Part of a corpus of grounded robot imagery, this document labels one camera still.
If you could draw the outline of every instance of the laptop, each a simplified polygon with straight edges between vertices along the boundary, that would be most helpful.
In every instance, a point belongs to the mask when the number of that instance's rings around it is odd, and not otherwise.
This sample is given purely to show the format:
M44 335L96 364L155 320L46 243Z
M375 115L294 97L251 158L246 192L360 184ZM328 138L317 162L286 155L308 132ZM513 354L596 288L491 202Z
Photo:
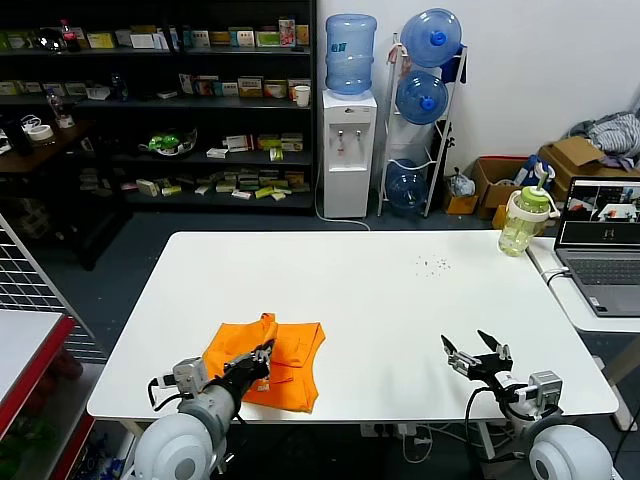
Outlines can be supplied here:
M556 255L599 317L640 317L640 177L574 177Z

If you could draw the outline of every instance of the blue water bottle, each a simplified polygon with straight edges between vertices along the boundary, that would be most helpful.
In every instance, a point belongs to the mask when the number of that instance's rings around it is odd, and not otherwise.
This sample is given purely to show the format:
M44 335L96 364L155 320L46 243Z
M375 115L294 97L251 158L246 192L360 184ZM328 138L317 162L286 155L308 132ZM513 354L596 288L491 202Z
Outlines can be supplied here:
M439 67L460 50L462 28L449 10L434 8L411 18L402 29L400 41L413 63Z
M396 106L402 116L416 125L433 123L447 108L449 92L433 75L415 70L398 83Z
M327 19L327 87L343 95L371 88L373 40L378 27L369 15L341 14Z
M427 200L427 184L416 164L408 158L389 163L385 179L385 192L389 203L400 213L417 212Z

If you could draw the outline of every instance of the metal frame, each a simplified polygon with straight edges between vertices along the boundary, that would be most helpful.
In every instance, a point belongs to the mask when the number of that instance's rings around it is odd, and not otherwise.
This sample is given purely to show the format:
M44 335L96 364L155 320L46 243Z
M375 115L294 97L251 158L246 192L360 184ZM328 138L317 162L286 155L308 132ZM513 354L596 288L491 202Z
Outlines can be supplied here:
M65 348L80 362L106 363L106 350L0 215L0 310L56 312L76 325Z
M395 61L391 62L391 67L389 68L389 81L388 81L388 87L387 87L387 94L385 97L385 103L386 106L388 107L389 111L388 111L388 117L384 122L384 126L385 126L385 146L384 146L384 157L383 157L383 168L382 168L382 176L381 176L381 180L380 180L380 187L378 188L378 216L382 215L382 206L384 205L384 202L387 201L387 194L385 191L385 182L387 179L387 168L389 167L389 163L391 162L395 162L394 159L391 158L391 148L392 146L401 146L401 145L416 145L414 143L407 143L407 144L397 144L397 143L393 143L393 117L396 115L400 115L400 112L398 111L398 109L396 108L396 95L398 93L398 82L400 81L400 77L401 77L401 73L398 73L398 62L400 62L400 72L402 72L402 67L404 66L404 62L407 61L409 59L409 54L406 52L406 48L404 47L404 45L402 45L402 43L400 43L399 41L399 35L397 33L393 34L393 49L395 49ZM399 165L401 168L405 169L405 170L423 170L426 169L429 165L435 165L435 168L433 169L433 175L431 177L430 180L430 186L429 186L429 191L427 194L427 203L424 209L424 217L428 217L429 216L429 209L431 207L431 200L433 198L433 191L435 189L436 186L436 181L438 179L438 171L440 169L440 163L442 162L442 157L444 155L444 149L445 149L445 145L447 143L447 138L449 136L449 128L451 126L451 119L450 119L450 114L451 111L453 109L453 102L455 99L455 92L457 87L460 85L460 80L462 78L462 72L464 70L464 66L465 63L467 61L467 47L466 46L462 46L462 53L460 54L460 65L458 66L458 70L456 72L456 80L455 83L453 84L453 87L451 89L451 95L450 95L450 99L449 99L449 105L447 107L447 112L445 114L445 125L444 125L444 131L441 131L440 128L438 127L437 122L435 121L433 122L433 126L434 128L438 131L438 133L440 134L440 148L438 149L438 155L436 156L436 159L434 160L431 157L431 153L429 152L429 148L425 145L424 146L424 151L426 153L426 158L427 161L425 163L423 163L422 165L418 166L418 167L412 167L412 168L408 168L408 167L403 167L402 165Z

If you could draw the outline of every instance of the paper cup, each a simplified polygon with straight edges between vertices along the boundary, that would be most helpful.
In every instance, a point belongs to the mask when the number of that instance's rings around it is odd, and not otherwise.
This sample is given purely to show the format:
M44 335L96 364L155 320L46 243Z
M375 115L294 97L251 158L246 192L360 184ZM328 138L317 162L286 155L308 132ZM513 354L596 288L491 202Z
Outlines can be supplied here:
M296 103L299 107L309 105L309 96L311 95L311 87L309 85L298 85L294 87L296 91Z

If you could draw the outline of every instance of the orange vest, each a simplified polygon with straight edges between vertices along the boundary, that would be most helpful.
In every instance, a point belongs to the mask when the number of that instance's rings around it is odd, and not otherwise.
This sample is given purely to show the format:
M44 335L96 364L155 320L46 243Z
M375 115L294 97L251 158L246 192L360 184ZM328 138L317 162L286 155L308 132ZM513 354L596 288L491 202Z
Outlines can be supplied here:
M247 325L223 323L204 352L209 378L224 374L225 362L252 351L275 335L271 375L256 382L242 399L268 407L311 413L318 391L313 383L313 358L325 339L319 323L278 324L273 313Z

